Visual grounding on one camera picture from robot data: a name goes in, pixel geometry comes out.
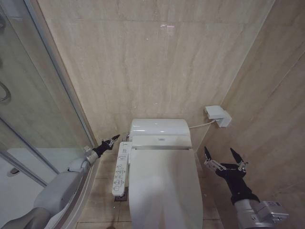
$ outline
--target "glass shower door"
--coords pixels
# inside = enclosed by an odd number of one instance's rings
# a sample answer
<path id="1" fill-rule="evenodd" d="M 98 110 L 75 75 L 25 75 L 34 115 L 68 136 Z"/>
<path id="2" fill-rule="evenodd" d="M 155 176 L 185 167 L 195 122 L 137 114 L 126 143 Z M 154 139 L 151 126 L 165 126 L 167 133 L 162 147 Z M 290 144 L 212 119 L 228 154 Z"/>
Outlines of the glass shower door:
<path id="1" fill-rule="evenodd" d="M 0 0 L 0 82 L 0 154 L 47 184 L 91 144 L 23 1 Z M 0 228 L 44 186 L 14 169 L 0 157 Z"/>

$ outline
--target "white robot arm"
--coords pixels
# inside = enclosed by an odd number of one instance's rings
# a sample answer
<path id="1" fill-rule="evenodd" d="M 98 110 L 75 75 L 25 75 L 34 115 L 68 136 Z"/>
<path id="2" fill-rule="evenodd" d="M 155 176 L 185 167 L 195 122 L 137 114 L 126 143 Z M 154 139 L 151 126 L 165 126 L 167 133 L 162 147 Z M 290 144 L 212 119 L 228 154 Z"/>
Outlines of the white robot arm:
<path id="1" fill-rule="evenodd" d="M 112 150 L 120 135 L 102 140 L 87 156 L 73 160 L 67 171 L 58 174 L 36 197 L 33 209 L 26 215 L 6 223 L 2 229 L 43 229 L 59 213 L 76 192 L 81 178 L 106 150 Z"/>
<path id="2" fill-rule="evenodd" d="M 277 223 L 288 218 L 289 214 L 279 202 L 260 201 L 246 185 L 246 165 L 241 156 L 231 148 L 237 164 L 218 163 L 204 147 L 204 164 L 219 177 L 225 179 L 232 197 L 231 202 L 237 211 L 239 229 L 275 229 Z"/>

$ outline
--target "bathroom wall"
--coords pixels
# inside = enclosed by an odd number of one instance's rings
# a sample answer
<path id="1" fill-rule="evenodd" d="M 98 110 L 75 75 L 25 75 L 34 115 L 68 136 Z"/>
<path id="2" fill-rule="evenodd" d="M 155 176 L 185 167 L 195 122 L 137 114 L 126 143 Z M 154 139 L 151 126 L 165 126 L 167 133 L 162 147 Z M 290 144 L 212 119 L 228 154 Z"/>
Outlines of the bathroom wall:
<path id="1" fill-rule="evenodd" d="M 203 146 L 219 162 L 230 147 L 249 162 L 245 180 L 261 200 L 277 200 L 290 217 L 280 229 L 305 225 L 305 2 L 275 1 L 222 106 L 233 120 L 212 125 Z M 225 229 L 237 228 L 229 189 L 209 172 Z"/>
<path id="2" fill-rule="evenodd" d="M 133 118 L 206 122 L 273 2 L 38 0 L 97 141 Z M 195 150 L 206 130 L 192 130 Z"/>

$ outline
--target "toilet lid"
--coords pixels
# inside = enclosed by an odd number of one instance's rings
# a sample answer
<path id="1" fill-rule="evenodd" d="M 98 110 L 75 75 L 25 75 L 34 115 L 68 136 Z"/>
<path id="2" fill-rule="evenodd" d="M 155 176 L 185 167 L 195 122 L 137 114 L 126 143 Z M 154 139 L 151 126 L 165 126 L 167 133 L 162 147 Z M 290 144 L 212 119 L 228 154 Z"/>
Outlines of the toilet lid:
<path id="1" fill-rule="evenodd" d="M 132 149 L 129 206 L 134 229 L 202 229 L 193 150 Z"/>

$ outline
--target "white toilet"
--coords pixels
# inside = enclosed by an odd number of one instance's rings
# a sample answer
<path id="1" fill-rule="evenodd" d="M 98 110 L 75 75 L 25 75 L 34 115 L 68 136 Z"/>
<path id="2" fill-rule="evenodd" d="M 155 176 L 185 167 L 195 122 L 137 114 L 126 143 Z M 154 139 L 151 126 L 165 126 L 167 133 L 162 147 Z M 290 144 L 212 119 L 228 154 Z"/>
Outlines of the white toilet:
<path id="1" fill-rule="evenodd" d="M 129 206 L 134 229 L 202 229 L 203 206 L 184 119 L 133 119 Z"/>

